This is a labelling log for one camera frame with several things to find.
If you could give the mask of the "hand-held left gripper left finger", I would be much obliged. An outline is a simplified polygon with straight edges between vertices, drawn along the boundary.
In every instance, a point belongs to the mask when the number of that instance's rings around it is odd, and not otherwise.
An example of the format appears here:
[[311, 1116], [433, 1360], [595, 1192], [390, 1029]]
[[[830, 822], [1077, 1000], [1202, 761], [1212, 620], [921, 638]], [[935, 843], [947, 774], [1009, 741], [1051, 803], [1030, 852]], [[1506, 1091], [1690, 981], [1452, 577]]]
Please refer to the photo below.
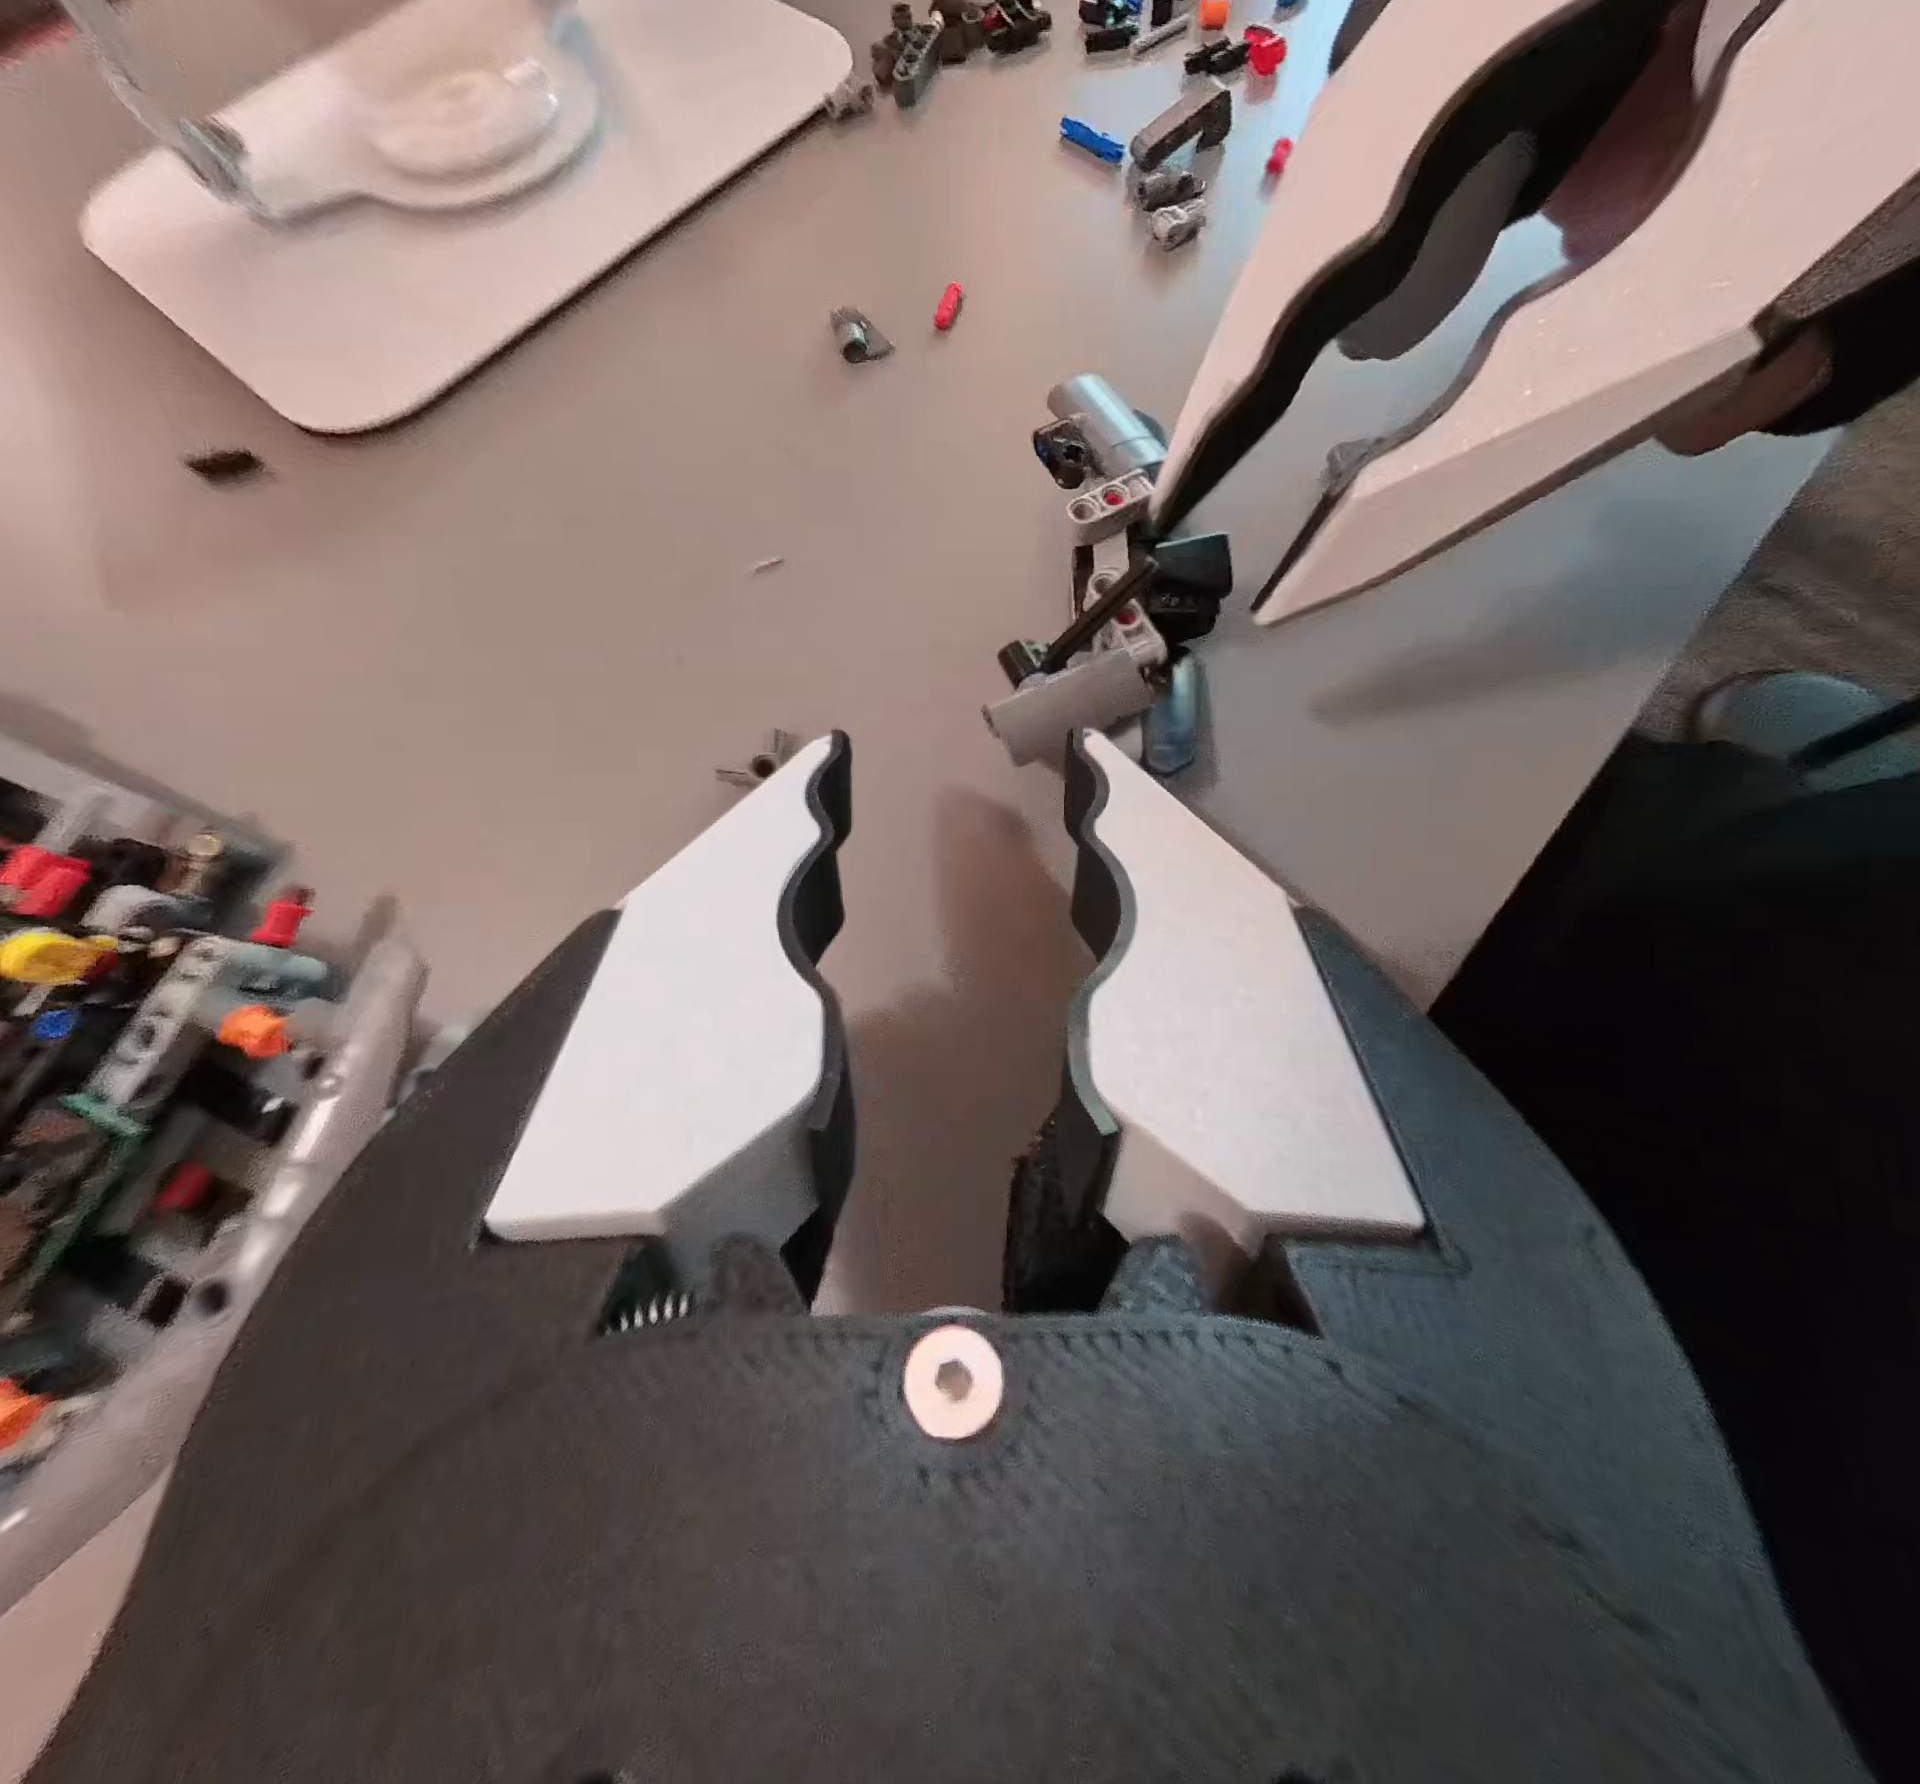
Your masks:
[[484, 1214], [500, 1242], [830, 1236], [850, 1184], [850, 738], [805, 741], [618, 906]]

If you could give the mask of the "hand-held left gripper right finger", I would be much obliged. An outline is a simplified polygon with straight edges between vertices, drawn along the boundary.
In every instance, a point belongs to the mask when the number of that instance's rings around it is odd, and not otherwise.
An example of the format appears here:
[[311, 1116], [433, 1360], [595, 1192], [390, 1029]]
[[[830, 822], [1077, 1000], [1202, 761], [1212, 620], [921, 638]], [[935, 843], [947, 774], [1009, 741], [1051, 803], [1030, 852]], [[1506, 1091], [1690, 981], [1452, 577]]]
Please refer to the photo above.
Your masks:
[[1289, 893], [1100, 732], [1069, 755], [1093, 972], [1069, 1081], [1128, 1242], [1413, 1242], [1416, 1184]]

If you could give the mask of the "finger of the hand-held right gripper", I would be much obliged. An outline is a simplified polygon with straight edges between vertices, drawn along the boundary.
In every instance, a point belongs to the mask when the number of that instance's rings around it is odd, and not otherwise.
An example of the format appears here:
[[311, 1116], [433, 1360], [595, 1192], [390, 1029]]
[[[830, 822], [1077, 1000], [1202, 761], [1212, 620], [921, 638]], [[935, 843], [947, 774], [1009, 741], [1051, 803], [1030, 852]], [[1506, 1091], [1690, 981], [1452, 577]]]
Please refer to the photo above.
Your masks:
[[1383, 0], [1338, 54], [1174, 419], [1153, 523], [1182, 523], [1389, 302], [1502, 138], [1603, 117], [1677, 0]]
[[1917, 0], [1714, 0], [1704, 22], [1722, 21], [1668, 193], [1497, 315], [1445, 402], [1331, 486], [1254, 620], [1474, 539], [1917, 260]]

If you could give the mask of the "lego pieces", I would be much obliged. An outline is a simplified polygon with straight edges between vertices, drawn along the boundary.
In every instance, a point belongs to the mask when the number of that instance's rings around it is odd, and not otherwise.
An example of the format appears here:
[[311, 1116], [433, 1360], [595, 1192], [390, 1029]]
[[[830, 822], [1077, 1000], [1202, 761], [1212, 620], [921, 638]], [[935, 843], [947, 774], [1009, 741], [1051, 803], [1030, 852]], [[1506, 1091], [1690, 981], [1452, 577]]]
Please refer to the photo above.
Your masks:
[[[1114, 174], [1142, 218], [1156, 248], [1187, 245], [1205, 225], [1202, 160], [1234, 131], [1240, 88], [1268, 93], [1289, 60], [1286, 22], [1309, 0], [1274, 0], [1258, 17], [1237, 17], [1234, 0], [1074, 0], [1074, 43], [1093, 69], [1148, 63], [1177, 53], [1173, 102], [1128, 135], [1085, 117], [1056, 119], [1063, 151]], [[872, 117], [879, 102], [911, 111], [928, 83], [972, 57], [1015, 60], [1044, 48], [1053, 14], [1043, 0], [895, 4], [888, 30], [821, 98], [825, 122]]]

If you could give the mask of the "grey black lego assembly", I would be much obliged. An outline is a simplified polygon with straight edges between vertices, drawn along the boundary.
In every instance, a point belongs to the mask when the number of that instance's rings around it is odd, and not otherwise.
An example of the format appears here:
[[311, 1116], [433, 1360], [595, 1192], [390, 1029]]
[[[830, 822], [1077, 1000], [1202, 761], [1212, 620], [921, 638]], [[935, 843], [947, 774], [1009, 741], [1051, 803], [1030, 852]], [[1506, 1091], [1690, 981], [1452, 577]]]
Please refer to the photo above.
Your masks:
[[1153, 489], [1164, 428], [1098, 377], [1044, 396], [1030, 447], [1063, 493], [1069, 622], [999, 649], [1005, 693], [980, 709], [1012, 765], [1060, 765], [1083, 731], [1127, 732], [1158, 778], [1198, 761], [1205, 674], [1195, 645], [1234, 590], [1225, 534], [1160, 534]]

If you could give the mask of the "person's right hand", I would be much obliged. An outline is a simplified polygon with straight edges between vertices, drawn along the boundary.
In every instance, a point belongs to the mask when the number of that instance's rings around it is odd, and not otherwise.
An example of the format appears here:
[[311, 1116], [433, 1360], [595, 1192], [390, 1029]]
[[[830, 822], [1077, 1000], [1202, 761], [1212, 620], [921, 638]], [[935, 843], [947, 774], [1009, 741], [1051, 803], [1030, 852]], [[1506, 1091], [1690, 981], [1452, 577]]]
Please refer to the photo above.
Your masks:
[[1820, 321], [1794, 327], [1764, 345], [1738, 377], [1714, 382], [1685, 405], [1658, 416], [1649, 438], [1664, 453], [1700, 457], [1738, 438], [1772, 428], [1826, 389], [1833, 347]]

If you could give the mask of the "grey round floor base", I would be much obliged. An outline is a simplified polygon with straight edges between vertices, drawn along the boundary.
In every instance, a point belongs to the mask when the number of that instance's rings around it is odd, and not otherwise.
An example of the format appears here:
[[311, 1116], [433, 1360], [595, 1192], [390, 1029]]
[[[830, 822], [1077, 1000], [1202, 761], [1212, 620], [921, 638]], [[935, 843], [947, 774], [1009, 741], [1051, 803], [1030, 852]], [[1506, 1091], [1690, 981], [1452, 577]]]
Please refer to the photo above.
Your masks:
[[[1809, 670], [1745, 671], [1714, 683], [1690, 703], [1685, 738], [1733, 745], [1769, 761], [1787, 761], [1803, 745], [1878, 715], [1893, 702], [1849, 678]], [[1806, 770], [1814, 787], [1869, 784], [1917, 770], [1913, 732], [1866, 745]]]

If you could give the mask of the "tray of sorted parts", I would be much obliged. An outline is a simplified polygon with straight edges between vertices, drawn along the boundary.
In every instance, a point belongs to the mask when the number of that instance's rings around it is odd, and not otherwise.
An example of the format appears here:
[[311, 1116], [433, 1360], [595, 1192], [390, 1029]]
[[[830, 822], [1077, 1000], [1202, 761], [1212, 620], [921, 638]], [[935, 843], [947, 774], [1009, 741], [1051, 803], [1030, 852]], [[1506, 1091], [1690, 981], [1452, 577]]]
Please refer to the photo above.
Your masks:
[[424, 984], [345, 962], [249, 826], [3, 736], [3, 1607], [175, 1459]]

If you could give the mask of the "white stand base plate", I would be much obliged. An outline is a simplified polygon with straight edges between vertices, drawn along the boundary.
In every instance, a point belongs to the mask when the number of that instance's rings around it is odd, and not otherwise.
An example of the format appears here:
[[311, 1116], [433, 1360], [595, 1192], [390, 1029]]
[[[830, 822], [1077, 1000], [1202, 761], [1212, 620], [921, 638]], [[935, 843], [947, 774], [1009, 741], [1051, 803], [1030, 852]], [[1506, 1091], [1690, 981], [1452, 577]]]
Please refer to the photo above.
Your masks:
[[[782, 0], [575, 0], [555, 21], [533, 0], [405, 0], [293, 66], [521, 48], [571, 54], [601, 93], [595, 135], [534, 192], [452, 215], [353, 202], [266, 221], [155, 147], [87, 199], [83, 248], [277, 416], [353, 438], [436, 402], [818, 117], [850, 73], [844, 38]], [[251, 93], [216, 119], [229, 127]]]

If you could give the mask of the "pale stand bracket with disc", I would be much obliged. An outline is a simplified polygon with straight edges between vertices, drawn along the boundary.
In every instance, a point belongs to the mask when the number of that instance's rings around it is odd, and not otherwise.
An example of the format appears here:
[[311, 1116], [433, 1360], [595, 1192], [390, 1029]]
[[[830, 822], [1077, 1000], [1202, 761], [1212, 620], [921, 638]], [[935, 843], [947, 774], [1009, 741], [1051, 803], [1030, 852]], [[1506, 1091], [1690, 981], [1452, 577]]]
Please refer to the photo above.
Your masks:
[[355, 69], [311, 57], [238, 102], [229, 125], [256, 215], [371, 202], [452, 215], [559, 176], [595, 135], [601, 93], [571, 54]]

